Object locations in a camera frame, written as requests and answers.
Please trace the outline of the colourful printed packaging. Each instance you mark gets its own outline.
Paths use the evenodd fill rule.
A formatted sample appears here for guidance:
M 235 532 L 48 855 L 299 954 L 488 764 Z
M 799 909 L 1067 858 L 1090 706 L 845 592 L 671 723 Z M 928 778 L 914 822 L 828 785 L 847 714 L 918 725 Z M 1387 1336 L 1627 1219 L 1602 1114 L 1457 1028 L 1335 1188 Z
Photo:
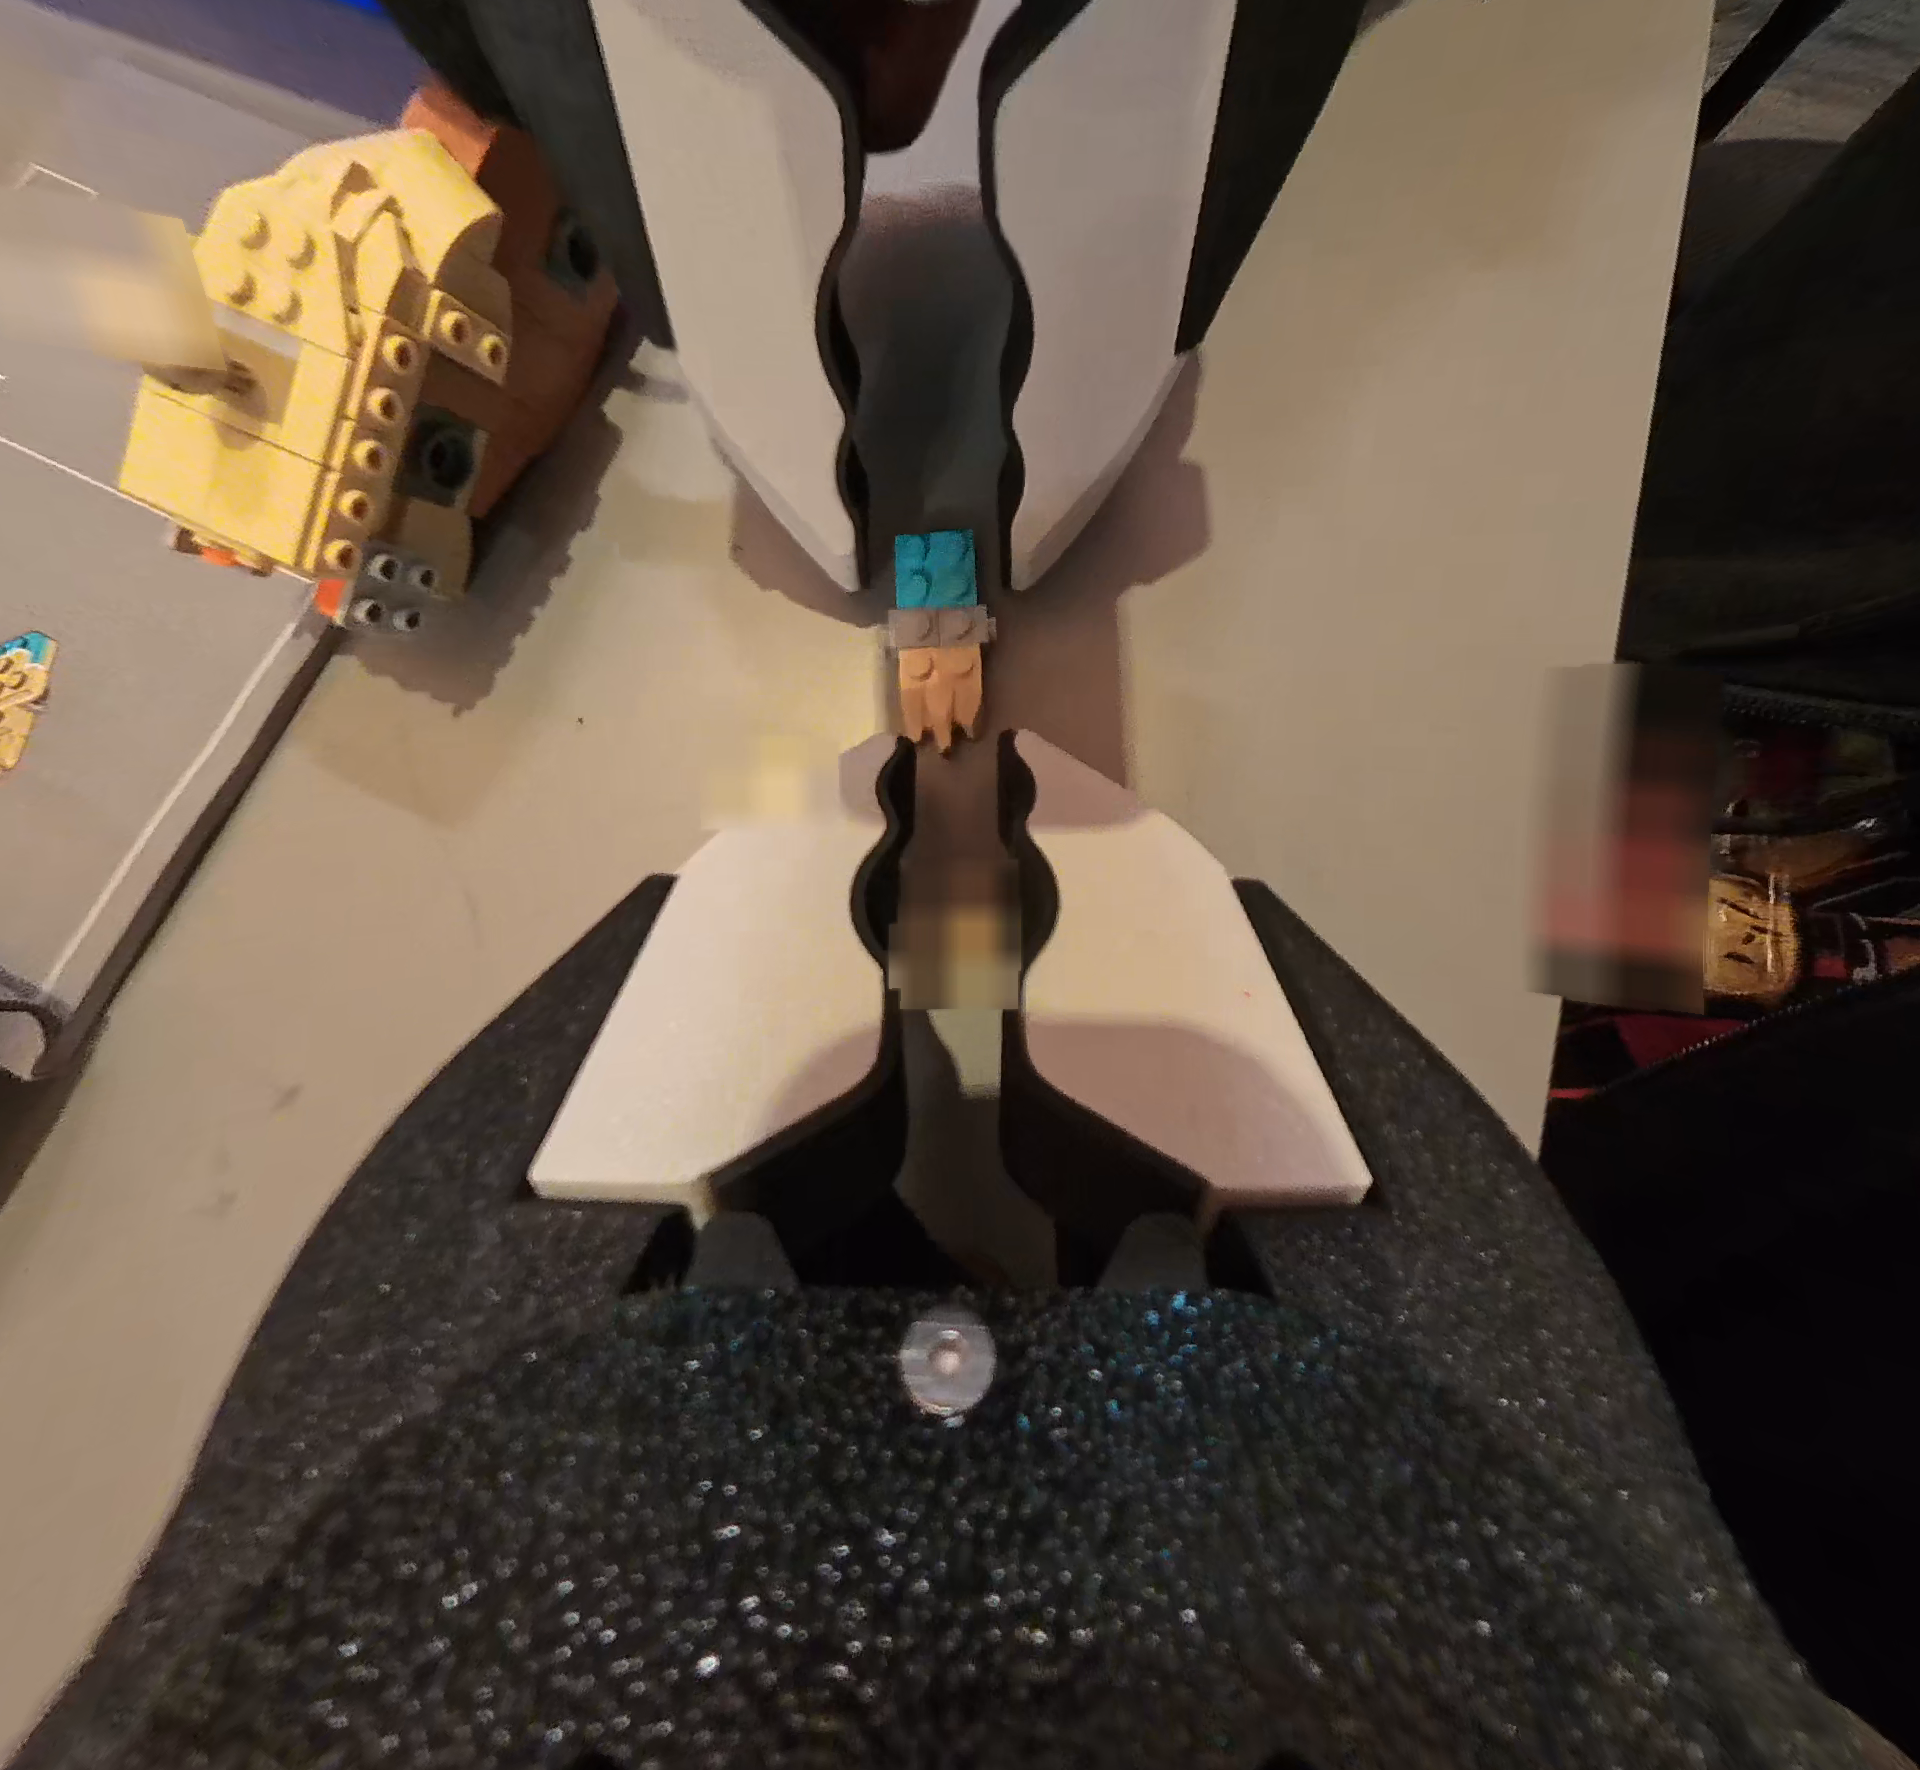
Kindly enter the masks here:
M 1711 833 L 1706 1012 L 1758 1020 L 1916 979 L 1916 721 L 1731 709 Z

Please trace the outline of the tan claw toy plate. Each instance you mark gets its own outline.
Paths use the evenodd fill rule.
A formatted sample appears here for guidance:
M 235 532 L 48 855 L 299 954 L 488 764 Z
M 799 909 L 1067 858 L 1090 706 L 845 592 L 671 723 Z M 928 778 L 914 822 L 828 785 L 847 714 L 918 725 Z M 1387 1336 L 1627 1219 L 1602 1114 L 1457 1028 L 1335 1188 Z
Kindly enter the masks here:
M 979 643 L 921 644 L 894 653 L 901 734 L 947 755 L 972 738 L 985 699 L 985 648 Z

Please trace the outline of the light grey desk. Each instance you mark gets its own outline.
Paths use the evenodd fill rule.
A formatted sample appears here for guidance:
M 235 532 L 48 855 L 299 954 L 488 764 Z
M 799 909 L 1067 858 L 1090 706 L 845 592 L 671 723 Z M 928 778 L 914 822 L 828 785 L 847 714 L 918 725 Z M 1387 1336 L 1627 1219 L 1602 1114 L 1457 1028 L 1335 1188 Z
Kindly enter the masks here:
M 1714 0 L 1385 0 L 1205 342 L 1011 606 L 996 721 L 1271 882 L 1536 1147 L 1551 673 L 1614 648 Z M 876 646 L 668 383 L 565 462 L 455 708 L 340 659 L 5 1138 L 5 1757 L 140 1574 L 264 1309 L 423 1087 L 722 764 L 878 725 Z

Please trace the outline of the black bag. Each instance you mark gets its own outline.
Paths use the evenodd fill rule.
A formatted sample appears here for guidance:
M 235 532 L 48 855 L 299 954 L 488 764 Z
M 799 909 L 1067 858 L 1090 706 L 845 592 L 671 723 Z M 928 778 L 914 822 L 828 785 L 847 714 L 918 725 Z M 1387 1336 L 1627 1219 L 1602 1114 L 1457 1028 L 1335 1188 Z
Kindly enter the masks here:
M 1714 753 L 1709 905 L 1731 709 L 1916 721 L 1916 116 L 1813 151 L 1670 324 L 1618 654 Z M 1740 1020 L 1704 968 L 1692 1015 L 1573 1008 L 1547 1176 L 1789 1645 L 1916 1762 L 1916 979 Z

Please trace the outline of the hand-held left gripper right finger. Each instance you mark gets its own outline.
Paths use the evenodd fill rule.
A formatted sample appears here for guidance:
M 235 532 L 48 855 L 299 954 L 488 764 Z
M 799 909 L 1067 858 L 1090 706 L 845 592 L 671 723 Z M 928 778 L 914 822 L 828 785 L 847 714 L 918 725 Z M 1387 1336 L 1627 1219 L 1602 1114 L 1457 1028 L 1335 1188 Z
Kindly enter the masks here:
M 1052 1219 L 1351 1207 L 1373 1182 L 1230 871 L 1031 730 L 999 744 L 1020 889 L 1001 1152 Z

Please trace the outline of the grey building instruction booklet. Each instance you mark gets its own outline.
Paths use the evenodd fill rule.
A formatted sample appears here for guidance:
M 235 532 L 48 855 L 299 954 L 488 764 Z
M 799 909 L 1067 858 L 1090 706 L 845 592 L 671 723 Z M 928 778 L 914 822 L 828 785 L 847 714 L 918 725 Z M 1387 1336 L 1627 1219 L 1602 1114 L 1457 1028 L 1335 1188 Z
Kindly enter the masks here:
M 5 0 L 5 188 L 199 225 L 357 116 Z M 140 374 L 5 332 L 3 632 L 49 651 L 3 778 L 5 1076 L 74 1057 L 312 676 L 306 590 L 171 549 L 117 489 Z

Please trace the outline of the teal toy brick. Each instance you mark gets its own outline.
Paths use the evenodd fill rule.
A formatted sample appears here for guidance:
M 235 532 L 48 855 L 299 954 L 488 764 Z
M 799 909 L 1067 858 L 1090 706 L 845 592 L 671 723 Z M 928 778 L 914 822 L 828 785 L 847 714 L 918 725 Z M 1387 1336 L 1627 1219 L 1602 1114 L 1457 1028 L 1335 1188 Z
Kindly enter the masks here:
M 901 532 L 892 542 L 896 609 L 979 606 L 974 534 L 970 530 Z

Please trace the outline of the tan and brown brick model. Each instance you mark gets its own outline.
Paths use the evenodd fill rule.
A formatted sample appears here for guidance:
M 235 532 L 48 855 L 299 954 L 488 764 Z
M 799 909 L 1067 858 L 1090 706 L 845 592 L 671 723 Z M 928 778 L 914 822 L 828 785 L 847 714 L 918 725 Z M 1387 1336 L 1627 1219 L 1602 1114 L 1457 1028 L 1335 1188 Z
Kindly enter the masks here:
M 331 627 L 426 630 L 607 350 L 587 225 L 529 133 L 428 78 L 396 126 L 225 189 L 192 250 L 221 358 L 145 363 L 119 489 Z

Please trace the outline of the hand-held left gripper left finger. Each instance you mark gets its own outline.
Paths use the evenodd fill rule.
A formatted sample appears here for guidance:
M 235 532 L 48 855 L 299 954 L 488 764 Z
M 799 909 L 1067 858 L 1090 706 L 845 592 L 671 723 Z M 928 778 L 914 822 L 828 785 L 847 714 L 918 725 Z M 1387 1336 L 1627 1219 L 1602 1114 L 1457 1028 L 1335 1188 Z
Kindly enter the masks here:
M 544 1201 L 839 1223 L 905 1147 L 885 968 L 916 750 L 763 781 L 673 876 L 527 1174 Z

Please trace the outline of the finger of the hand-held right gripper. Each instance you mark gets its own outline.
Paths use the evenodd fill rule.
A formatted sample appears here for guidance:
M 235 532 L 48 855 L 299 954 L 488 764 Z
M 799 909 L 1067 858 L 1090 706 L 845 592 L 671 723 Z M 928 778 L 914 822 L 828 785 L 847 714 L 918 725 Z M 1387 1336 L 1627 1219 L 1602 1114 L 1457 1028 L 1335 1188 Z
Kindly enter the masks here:
M 866 153 L 847 72 L 777 0 L 587 0 L 685 385 L 839 590 L 866 584 L 837 275 Z
M 1183 331 L 1238 0 L 1018 0 L 981 68 L 981 196 L 1013 283 L 1008 584 L 1036 588 L 1136 458 Z

